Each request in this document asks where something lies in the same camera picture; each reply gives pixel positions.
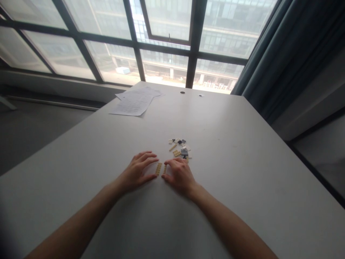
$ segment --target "white table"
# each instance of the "white table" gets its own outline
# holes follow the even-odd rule
[[[161,162],[172,158],[174,137],[191,147],[196,180],[280,258],[345,258],[344,209],[247,100],[144,82],[133,89],[143,86],[166,95],[141,117],[108,114],[115,99],[0,178],[1,228],[14,258],[92,199],[134,154],[153,150]],[[161,178],[122,198],[83,255],[222,257],[201,212]]]

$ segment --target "curtain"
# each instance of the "curtain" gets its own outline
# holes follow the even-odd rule
[[[231,94],[272,124],[345,46],[345,1],[277,3]]]

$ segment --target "left hand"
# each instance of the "left hand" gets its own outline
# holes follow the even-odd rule
[[[155,174],[143,175],[143,169],[145,167],[159,160],[156,157],[157,155],[152,153],[152,151],[144,151],[133,157],[129,166],[114,181],[121,194],[133,191],[144,183],[157,178]]]

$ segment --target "stack of paper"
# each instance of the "stack of paper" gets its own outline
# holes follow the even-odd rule
[[[147,110],[153,98],[161,97],[163,94],[159,90],[145,87],[116,94],[116,96],[121,102],[111,109],[110,114],[140,116]]]

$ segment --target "floor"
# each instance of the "floor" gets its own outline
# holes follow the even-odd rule
[[[77,125],[93,112],[60,106],[11,101],[0,104],[0,176]]]

